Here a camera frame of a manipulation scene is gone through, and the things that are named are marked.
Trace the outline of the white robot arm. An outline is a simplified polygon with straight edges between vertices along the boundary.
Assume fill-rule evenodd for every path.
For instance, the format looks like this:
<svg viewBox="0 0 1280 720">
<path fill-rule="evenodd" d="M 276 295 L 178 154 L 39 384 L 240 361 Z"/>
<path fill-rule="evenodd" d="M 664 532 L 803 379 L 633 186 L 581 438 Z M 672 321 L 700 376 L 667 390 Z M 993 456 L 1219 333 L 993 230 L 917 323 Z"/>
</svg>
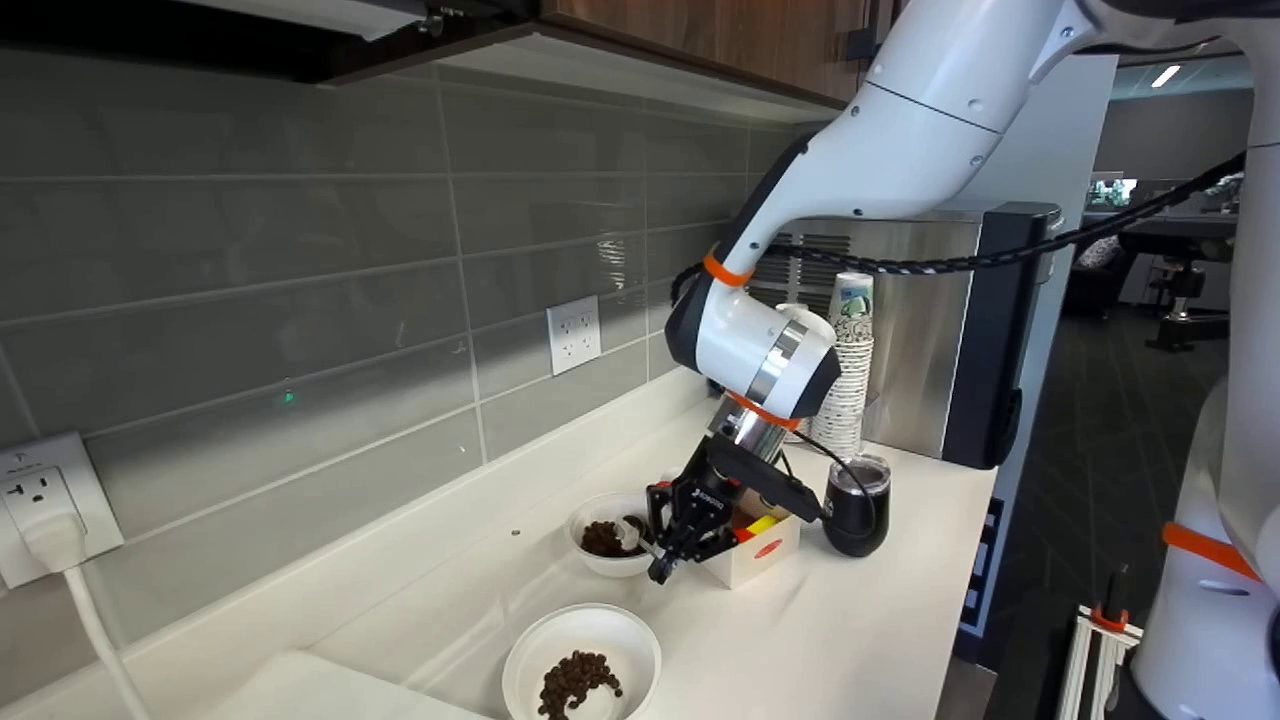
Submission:
<svg viewBox="0 0 1280 720">
<path fill-rule="evenodd" d="M 793 220 L 905 220 L 952 202 L 1031 83 L 1091 47 L 1230 40 L 1252 72 L 1232 251 L 1230 374 L 1199 409 L 1126 704 L 1161 720 L 1280 720 L 1280 3 L 1277 0 L 907 0 L 855 98 L 793 143 L 733 232 L 676 284 L 667 352 L 733 400 L 795 422 L 837 379 L 828 342 L 750 295 Z"/>
</svg>

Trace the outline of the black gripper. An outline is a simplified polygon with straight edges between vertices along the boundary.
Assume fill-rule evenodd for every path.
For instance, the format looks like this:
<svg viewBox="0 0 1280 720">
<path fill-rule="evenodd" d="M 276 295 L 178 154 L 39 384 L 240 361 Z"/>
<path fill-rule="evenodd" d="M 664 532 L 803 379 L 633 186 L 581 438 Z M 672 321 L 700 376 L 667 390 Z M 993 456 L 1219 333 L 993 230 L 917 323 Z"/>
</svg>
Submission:
<svg viewBox="0 0 1280 720">
<path fill-rule="evenodd" d="M 726 552 L 743 492 L 764 498 L 803 525 L 823 516 L 818 492 L 793 473 L 780 473 L 726 438 L 705 438 L 676 482 L 644 487 L 653 525 L 649 582 L 667 584 L 679 562 L 700 564 Z"/>
</svg>

